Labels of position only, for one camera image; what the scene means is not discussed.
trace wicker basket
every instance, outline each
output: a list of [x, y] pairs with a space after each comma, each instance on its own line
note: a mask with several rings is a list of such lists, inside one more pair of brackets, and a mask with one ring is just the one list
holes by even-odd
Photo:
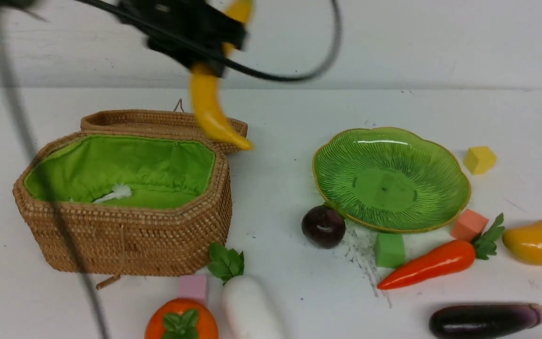
[[[166, 122], [164, 128], [153, 125], [157, 114], [132, 111], [129, 115], [149, 121], [149, 131], [129, 131], [136, 125], [119, 130], [84, 130], [47, 144], [40, 150], [30, 166], [15, 182], [13, 195], [18, 209], [39, 244], [45, 260], [54, 269], [77, 272], [78, 268], [64, 245], [64, 239], [54, 224], [53, 210], [47, 202], [30, 195], [24, 180], [45, 157], [64, 146], [93, 135], [123, 135], [198, 141], [215, 153], [213, 174], [208, 189], [191, 202], [169, 210], [105, 206], [92, 203], [60, 202], [60, 209], [69, 226], [89, 273], [179, 276], [192, 274], [209, 262], [208, 246], [212, 241], [225, 243], [232, 217], [231, 183], [228, 160], [217, 145], [198, 136], [187, 136], [183, 129], [175, 135]], [[82, 120], [83, 129], [97, 116], [111, 116], [105, 112]], [[181, 125], [190, 124], [191, 118], [173, 115], [171, 120]], [[153, 130], [164, 133], [153, 133]]]
[[[248, 125], [245, 122], [228, 118], [230, 126], [236, 133], [246, 137]], [[157, 134], [170, 134], [175, 136], [206, 138], [204, 132], [198, 128], [193, 114], [185, 113], [181, 100], [172, 112], [163, 110], [104, 110], [82, 118], [81, 130], [143, 132], [149, 131]], [[212, 141], [221, 152], [225, 154], [239, 152], [239, 148], [227, 142]]]

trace pink block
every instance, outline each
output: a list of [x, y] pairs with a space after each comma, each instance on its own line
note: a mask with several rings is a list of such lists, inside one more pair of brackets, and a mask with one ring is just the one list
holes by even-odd
[[473, 210], [465, 210], [455, 222], [451, 236], [455, 239], [472, 241], [484, 232], [488, 219]]
[[182, 275], [179, 277], [177, 298], [195, 300], [206, 306], [208, 302], [207, 277], [204, 274]]

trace leaf-shaped plate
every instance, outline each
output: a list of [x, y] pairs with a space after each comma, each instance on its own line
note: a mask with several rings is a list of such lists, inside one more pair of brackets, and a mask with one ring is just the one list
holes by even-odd
[[315, 153], [312, 172], [325, 200], [381, 232], [438, 229], [454, 221], [471, 196], [451, 152], [394, 127], [339, 133]]

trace black cable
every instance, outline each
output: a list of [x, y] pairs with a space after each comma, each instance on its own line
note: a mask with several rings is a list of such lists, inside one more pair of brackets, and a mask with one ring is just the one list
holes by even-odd
[[338, 57], [338, 51], [340, 51], [340, 44], [342, 42], [342, 16], [340, 15], [340, 8], [338, 6], [337, 0], [330, 0], [331, 6], [333, 9], [333, 14], [334, 14], [334, 36], [333, 36], [332, 45], [329, 50], [329, 54], [327, 55], [325, 60], [316, 69], [313, 69], [312, 71], [310, 71], [309, 73], [305, 73], [304, 75], [297, 75], [297, 76], [274, 75], [274, 74], [269, 74], [269, 73], [263, 73], [261, 71], [257, 71], [256, 69], [252, 69], [242, 64], [238, 64], [237, 62], [226, 58], [222, 54], [211, 52], [202, 45], [193, 43], [192, 41], [189, 41], [173, 32], [169, 32], [168, 30], [165, 30], [164, 28], [160, 28], [159, 26], [156, 26], [147, 21], [144, 21], [140, 17], [137, 17], [135, 15], [132, 15], [131, 13], [122, 11], [121, 9], [118, 9], [118, 7], [108, 4], [107, 2], [103, 2], [102, 0], [76, 0], [76, 1], [82, 2], [83, 4], [88, 4], [89, 6], [99, 8], [103, 11], [107, 11], [108, 13], [115, 15], [117, 17], [122, 17], [123, 19], [129, 21], [133, 25], [139, 25], [139, 26], [148, 28], [149, 30], [153, 30], [154, 32], [157, 32], [159, 34], [166, 36], [168, 39], [173, 40], [174, 42], [178, 43], [178, 45], [181, 45], [182, 47], [187, 48], [187, 49], [191, 49], [192, 51], [204, 57], [220, 62], [223, 65], [231, 69], [234, 69], [235, 71], [238, 71], [239, 73], [243, 73], [245, 75], [249, 75], [250, 77], [267, 80], [267, 81], [275, 81], [275, 82], [280, 82], [280, 83], [300, 82], [300, 81], [311, 80], [323, 75], [327, 70], [329, 70], [329, 68], [332, 66], [332, 64], [335, 62], [336, 58]]
[[[11, 61], [8, 59], [5, 37], [2, 31], [1, 25], [0, 25], [0, 82], [4, 88], [4, 94], [6, 95], [6, 98], [7, 98], [9, 113], [11, 114], [12, 120], [16, 124], [18, 134], [24, 146], [24, 151], [26, 152], [26, 157], [28, 157], [29, 161], [33, 161], [34, 157], [37, 155], [37, 150], [32, 144], [32, 132], [30, 131], [30, 127], [27, 123], [28, 120], [26, 118], [26, 113], [24, 112], [22, 103], [20, 101], [20, 97], [17, 92], [16, 80], [15, 80], [13, 71], [11, 69]], [[97, 298], [97, 294], [96, 294], [93, 282], [90, 279], [89, 275], [87, 274], [86, 266], [82, 259], [81, 253], [79, 253], [79, 250], [77, 248], [77, 245], [74, 239], [72, 238], [68, 225], [66, 224], [66, 221], [64, 221], [64, 218], [62, 217], [60, 206], [56, 202], [54, 191], [49, 185], [47, 177], [39, 169], [40, 167], [34, 168], [36, 178], [37, 180], [39, 180], [39, 184], [41, 185], [41, 187], [45, 189], [46, 200], [49, 202], [49, 206], [54, 213], [54, 219], [55, 219], [54, 224], [56, 225], [60, 234], [62, 234], [64, 238], [64, 242], [66, 243], [66, 248], [71, 254], [71, 257], [74, 260], [74, 262], [77, 264], [78, 271], [81, 273], [82, 282], [83, 282], [85, 290], [87, 291], [88, 299], [90, 303], [92, 304], [91, 305], [92, 312], [96, 318], [97, 326], [99, 328], [99, 333], [101, 335], [101, 339], [110, 339], [110, 336], [108, 335], [107, 327], [105, 325], [104, 312]]]

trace yellow banana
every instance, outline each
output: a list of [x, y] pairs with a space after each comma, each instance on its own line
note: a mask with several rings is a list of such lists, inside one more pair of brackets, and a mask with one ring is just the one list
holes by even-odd
[[[252, 13], [253, 2], [254, 0], [235, 0], [227, 8], [225, 14], [247, 24]], [[234, 45], [224, 43], [225, 56], [228, 57], [234, 48]], [[191, 105], [196, 121], [211, 139], [234, 144], [242, 150], [250, 150], [252, 144], [245, 137], [235, 133], [223, 114], [217, 97], [219, 81], [220, 79], [213, 75], [206, 64], [197, 63], [191, 67]]]

